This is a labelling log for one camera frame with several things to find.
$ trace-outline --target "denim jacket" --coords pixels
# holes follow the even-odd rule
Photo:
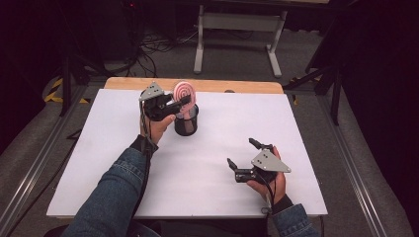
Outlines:
[[[62,236],[159,236],[131,221],[144,179],[145,156],[127,148],[80,207]],[[281,236],[318,236],[301,204],[272,216]]]

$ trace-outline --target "person's left arm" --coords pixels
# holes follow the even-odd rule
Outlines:
[[[169,116],[155,124],[150,123],[152,141],[139,135],[121,154],[80,207],[63,236],[126,235],[144,181],[147,159],[142,153],[144,144],[155,151],[155,144],[173,119],[174,116]]]

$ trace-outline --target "white paper sheet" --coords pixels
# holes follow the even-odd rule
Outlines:
[[[61,177],[47,215],[72,217],[103,173],[139,133],[140,91],[100,90]],[[259,151],[248,142],[275,144],[292,168],[287,193],[307,214],[327,214],[286,95],[197,93],[198,130],[180,136],[171,124],[152,158],[137,217],[263,217],[261,197],[237,184],[226,158],[251,168]]]

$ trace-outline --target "sleeve cuff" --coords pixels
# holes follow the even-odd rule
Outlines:
[[[279,213],[291,206],[293,206],[293,202],[287,195],[285,195],[283,198],[280,199],[280,201],[274,204],[274,206],[272,207],[272,214],[274,215],[276,213]]]
[[[142,135],[139,135],[136,138],[136,140],[132,143],[130,148],[133,148],[141,152],[145,156],[147,155],[148,152],[151,154],[151,156],[153,156],[154,152],[158,150],[158,146],[156,144],[154,144],[152,141],[148,140]]]

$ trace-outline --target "person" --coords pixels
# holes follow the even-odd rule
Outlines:
[[[156,231],[133,221],[132,214],[135,211],[144,181],[146,169],[144,147],[145,145],[152,147],[150,151],[152,155],[158,149],[157,144],[167,126],[174,119],[174,115],[168,116],[162,121],[145,118],[151,140],[144,137],[141,124],[140,135],[102,176],[98,186],[80,207],[62,236],[160,236]],[[276,147],[274,147],[274,154],[280,158]],[[249,181],[247,185],[259,193],[262,198],[266,198],[268,193],[266,186],[255,181]],[[307,218],[304,207],[301,204],[293,204],[287,196],[284,174],[279,172],[276,180],[270,186],[272,190],[275,190],[272,219],[280,236],[318,236]],[[228,235],[222,230],[216,233],[218,234],[212,236],[238,236]]]

